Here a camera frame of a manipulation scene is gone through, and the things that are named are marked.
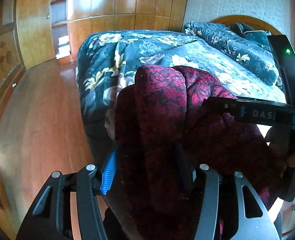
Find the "person's right hand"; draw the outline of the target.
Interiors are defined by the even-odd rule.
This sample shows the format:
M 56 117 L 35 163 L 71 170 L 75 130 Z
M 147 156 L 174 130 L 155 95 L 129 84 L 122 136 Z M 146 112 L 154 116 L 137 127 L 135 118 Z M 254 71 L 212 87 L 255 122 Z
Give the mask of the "person's right hand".
M 282 167 L 295 167 L 295 149 L 290 149 L 288 137 L 280 128 L 271 127 L 265 140 Z

